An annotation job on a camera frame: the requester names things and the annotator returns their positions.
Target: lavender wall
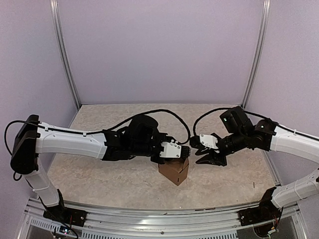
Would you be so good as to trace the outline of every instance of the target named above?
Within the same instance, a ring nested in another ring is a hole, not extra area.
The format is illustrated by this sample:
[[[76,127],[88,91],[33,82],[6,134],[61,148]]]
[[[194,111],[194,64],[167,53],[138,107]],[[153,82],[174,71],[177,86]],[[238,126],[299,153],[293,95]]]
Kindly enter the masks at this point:
[[[60,0],[82,103],[239,104],[263,0]]]
[[[0,132],[10,121],[29,114],[68,126],[76,109],[62,68],[50,2],[1,1],[0,24]],[[20,126],[9,131],[10,146]],[[3,137],[0,152],[1,238],[12,239],[31,190],[24,180],[13,181]],[[43,158],[45,167],[50,159]]]
[[[318,1],[272,0],[265,45],[248,109],[319,136]],[[318,165],[271,153],[281,181],[290,183]],[[319,195],[299,202],[312,239],[319,235]]]

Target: cardboard box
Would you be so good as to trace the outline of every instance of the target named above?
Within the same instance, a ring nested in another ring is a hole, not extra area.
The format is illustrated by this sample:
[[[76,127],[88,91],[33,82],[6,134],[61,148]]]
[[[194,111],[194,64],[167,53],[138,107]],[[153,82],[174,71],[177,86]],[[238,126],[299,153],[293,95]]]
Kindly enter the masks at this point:
[[[159,164],[159,172],[177,186],[187,178],[188,168],[188,158],[186,160],[174,158],[166,161],[165,164]]]

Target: wall panel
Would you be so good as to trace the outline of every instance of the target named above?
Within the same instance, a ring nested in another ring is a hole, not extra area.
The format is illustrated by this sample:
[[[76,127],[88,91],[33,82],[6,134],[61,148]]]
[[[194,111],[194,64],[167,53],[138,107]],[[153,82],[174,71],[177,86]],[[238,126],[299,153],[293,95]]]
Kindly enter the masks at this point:
[[[241,103],[262,8],[262,0],[60,0],[82,103]]]

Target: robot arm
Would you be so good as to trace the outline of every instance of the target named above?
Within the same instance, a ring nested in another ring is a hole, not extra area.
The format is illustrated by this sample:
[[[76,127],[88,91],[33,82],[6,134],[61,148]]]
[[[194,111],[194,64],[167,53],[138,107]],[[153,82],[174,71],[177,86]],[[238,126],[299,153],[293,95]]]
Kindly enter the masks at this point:
[[[203,155],[196,163],[226,166],[226,156],[243,148],[285,152],[319,163],[319,137],[286,128],[270,119],[253,125],[240,107],[227,110],[220,116],[231,135],[194,136],[190,145]],[[288,185],[268,189],[259,207],[239,212],[243,226],[271,220],[280,215],[279,208],[292,202],[319,194],[319,168],[306,177]]]
[[[164,164],[170,158],[187,158],[189,147],[181,146],[171,136],[160,133],[158,122],[146,115],[133,117],[129,126],[118,131],[98,132],[70,130],[39,122],[31,115],[17,134],[11,167],[21,174],[46,208],[44,216],[63,223],[83,226],[86,212],[66,208],[63,197],[41,166],[39,154],[66,153],[99,158],[104,161],[129,160],[147,156],[152,162]]]

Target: speckled tabletop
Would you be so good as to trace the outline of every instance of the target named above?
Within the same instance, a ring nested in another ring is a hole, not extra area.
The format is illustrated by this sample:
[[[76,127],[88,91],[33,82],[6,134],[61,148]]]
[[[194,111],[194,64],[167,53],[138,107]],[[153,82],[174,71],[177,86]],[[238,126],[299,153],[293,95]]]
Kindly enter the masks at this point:
[[[230,105],[207,104],[132,104],[84,105],[71,128],[100,130],[110,128],[126,118],[154,109],[169,109],[192,128],[203,113]],[[197,132],[226,136],[227,130],[216,112],[205,117]],[[150,116],[159,122],[159,131],[178,141],[187,138],[180,122],[167,113]],[[203,209],[256,202],[274,186],[268,165],[259,150],[244,149],[227,157],[226,167],[196,165],[199,156],[189,158],[188,178],[174,185],[158,172],[149,158],[108,162],[78,155],[57,154],[49,177],[67,201],[134,209]]]

